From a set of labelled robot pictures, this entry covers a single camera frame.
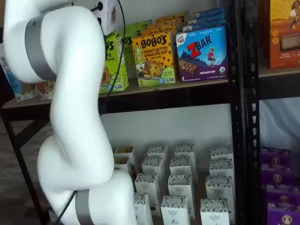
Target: black metal shelving unit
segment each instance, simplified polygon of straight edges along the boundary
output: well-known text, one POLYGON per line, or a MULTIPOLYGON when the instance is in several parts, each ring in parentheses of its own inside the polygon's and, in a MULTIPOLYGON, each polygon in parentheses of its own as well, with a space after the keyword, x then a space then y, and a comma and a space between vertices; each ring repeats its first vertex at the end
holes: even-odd
MULTIPOLYGON (((242 14, 244 11, 242 11, 242 9, 245 7, 244 2, 239 0, 225 0, 224 7, 226 12, 228 81, 201 83, 199 85, 191 83, 187 86, 174 85, 174 88, 172 88, 172 86, 169 86, 169 88, 154 87, 153 89, 144 92, 129 90, 122 94, 112 93, 109 99, 104 97, 99 98, 99 112, 101 114, 120 113, 229 103, 231 105, 235 161, 236 224, 246 225, 252 224, 249 222, 252 218, 250 207, 253 207, 253 205, 249 205, 249 201, 251 201, 248 194, 251 189, 249 178, 257 179, 257 177, 249 172, 251 167, 250 163, 252 162, 252 157, 249 157, 249 153, 253 150, 253 146, 248 147, 248 138, 252 137, 249 136, 250 134, 247 130, 247 119, 250 118, 250 115, 247 114, 246 109, 249 108, 252 101, 251 103, 247 101, 246 93, 249 97, 251 88, 257 89, 258 85, 258 81, 253 82, 253 79, 248 80, 247 76, 256 77, 257 69, 255 71, 250 70, 252 71, 252 74, 246 74, 247 76, 245 76, 245 69, 249 70, 249 66, 244 63, 244 54, 247 53, 247 51, 245 51, 245 38, 243 36, 245 29, 242 29, 244 19, 242 14)), ((246 55, 246 58, 248 57, 251 60, 254 59, 257 63, 257 55, 253 58, 251 51, 249 54, 250 55, 246 55)), ((254 100, 257 100, 257 93, 258 92, 256 92, 256 96, 253 97, 254 100)), ((43 211, 38 201, 35 188, 20 148, 49 122, 49 110, 50 101, 39 102, 38 100, 29 100, 27 103, 19 104, 8 102, 0 107, 0 113, 7 129, 8 136, 41 224, 45 224, 49 219, 49 216, 47 212, 43 211), (15 135, 11 122, 16 120, 34 121, 18 135, 15 135)))

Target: black cable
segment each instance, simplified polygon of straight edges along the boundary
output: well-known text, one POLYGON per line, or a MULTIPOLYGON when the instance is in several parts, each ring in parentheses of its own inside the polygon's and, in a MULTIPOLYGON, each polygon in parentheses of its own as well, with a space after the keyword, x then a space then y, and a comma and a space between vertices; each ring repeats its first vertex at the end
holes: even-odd
POLYGON ((54 225, 57 225, 60 222, 60 219, 62 218, 62 216, 65 214, 68 206, 70 205, 71 201, 73 200, 74 196, 76 195, 77 191, 74 191, 69 199, 69 201, 67 202, 65 208, 62 210, 62 212, 60 213, 60 216, 57 218, 57 220, 55 221, 54 225))

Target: product packaging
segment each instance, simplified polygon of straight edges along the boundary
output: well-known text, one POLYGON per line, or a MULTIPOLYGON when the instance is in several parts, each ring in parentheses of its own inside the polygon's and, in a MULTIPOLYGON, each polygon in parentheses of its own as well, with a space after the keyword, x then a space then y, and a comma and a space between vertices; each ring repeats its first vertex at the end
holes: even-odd
POLYGON ((160 190, 162 194, 168 193, 168 187, 165 177, 164 159, 161 157, 146 157, 142 163, 144 173, 156 173, 159 180, 160 190))
POLYGON ((282 164, 285 166, 291 166, 292 151, 288 149, 262 147, 261 164, 282 164))
POLYGON ((195 219, 195 188, 191 175, 171 175, 168 181, 170 195, 186 196, 188 213, 195 219))
POLYGON ((6 61, 4 54, 4 46, 3 43, 0 44, 0 63, 3 69, 3 72, 8 80, 9 85, 13 89, 15 98, 17 102, 21 102, 24 100, 32 99, 38 95, 38 91, 36 89, 36 85, 33 83, 23 83, 16 78, 16 76, 11 72, 8 62, 6 61))
POLYGON ((153 225, 148 194, 135 193, 135 218, 137 225, 153 225))
POLYGON ((235 224, 235 205, 232 177, 207 176, 205 180, 206 194, 208 199, 227 199, 228 213, 231 224, 235 224))
POLYGON ((175 157, 170 162, 171 175, 192 175, 190 157, 175 157))
POLYGON ((128 86, 127 69, 124 60, 124 55, 121 58, 121 66, 117 81, 112 87, 113 82, 117 76, 120 55, 122 50, 122 39, 117 33, 112 33, 105 37, 106 60, 105 68, 103 70, 103 77, 100 87, 100 93, 123 91, 128 86))
POLYGON ((139 173, 135 179, 135 186, 138 193, 148 194, 152 215, 160 216, 161 192, 158 175, 139 173))
POLYGON ((226 199, 201 199, 200 214, 203 225, 229 225, 226 199))
POLYGON ((164 225, 190 225, 186 196, 164 195, 161 211, 164 225))
POLYGON ((225 27, 219 26, 176 35, 179 80, 225 79, 227 52, 225 27))
POLYGON ((179 144, 175 146, 175 157, 190 157, 192 175, 195 182, 198 182, 197 156, 194 152, 194 144, 179 144))
POLYGON ((139 87, 175 83, 176 64, 171 30, 133 38, 139 87))

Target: bobo's logo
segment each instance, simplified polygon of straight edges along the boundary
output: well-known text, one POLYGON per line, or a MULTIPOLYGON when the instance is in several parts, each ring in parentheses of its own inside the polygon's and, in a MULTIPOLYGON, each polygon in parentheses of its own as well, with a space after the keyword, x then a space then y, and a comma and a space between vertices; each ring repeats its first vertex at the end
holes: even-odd
POLYGON ((155 47, 157 44, 164 45, 167 43, 167 35, 160 35, 158 37, 143 39, 141 41, 142 48, 145 48, 147 46, 155 47))
POLYGON ((191 58, 195 58, 199 55, 201 55, 200 49, 208 46, 211 44, 210 36, 206 36, 205 38, 202 38, 201 41, 195 41, 189 45, 187 45, 187 50, 191 51, 191 58))

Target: small white box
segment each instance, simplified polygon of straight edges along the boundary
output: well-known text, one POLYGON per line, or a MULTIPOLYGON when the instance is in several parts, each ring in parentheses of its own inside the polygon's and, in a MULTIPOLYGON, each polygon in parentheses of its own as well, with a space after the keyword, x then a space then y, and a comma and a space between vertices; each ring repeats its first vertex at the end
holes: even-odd
POLYGON ((186 196, 188 213, 195 219, 195 191, 191 175, 171 175, 168 181, 170 195, 186 196))
POLYGON ((186 196, 164 195, 161 211, 164 225, 190 225, 186 196))
POLYGON ((229 225, 226 199, 201 199, 200 214, 203 225, 229 225))
POLYGON ((192 175, 190 157, 182 156, 171 159, 171 175, 192 175))
POLYGON ((194 180, 198 183, 198 168, 197 157, 194 153, 194 144, 179 144, 175 146, 175 157, 190 157, 190 164, 192 168, 192 175, 194 180))
POLYGON ((168 152, 168 146, 167 145, 158 145, 158 146, 150 146, 147 151, 148 157, 162 157, 164 159, 165 164, 165 178, 168 179, 170 176, 170 157, 168 152))
POLYGON ((139 173, 135 179, 136 191, 142 194, 148 194, 150 210, 152 215, 160 216, 161 192, 156 173, 139 173))
POLYGON ((114 157, 114 168, 127 172, 132 178, 132 171, 127 157, 114 157))
POLYGON ((116 149, 114 153, 115 157, 127 157, 130 163, 132 175, 135 176, 137 174, 138 162, 137 162, 137 154, 135 153, 134 147, 119 147, 116 149))
POLYGON ((233 150, 230 145, 212 147, 210 149, 210 158, 231 158, 233 161, 233 150))
POLYGON ((161 157, 146 157, 142 163, 142 171, 144 173, 157 173, 160 190, 162 194, 168 193, 167 181, 165 178, 165 164, 161 157))
POLYGON ((235 206, 233 196, 233 180, 232 177, 207 176, 205 180, 206 194, 209 199, 227 199, 229 220, 231 224, 235 224, 235 206))
POLYGON ((137 225, 153 225, 148 194, 135 193, 135 218, 137 225))

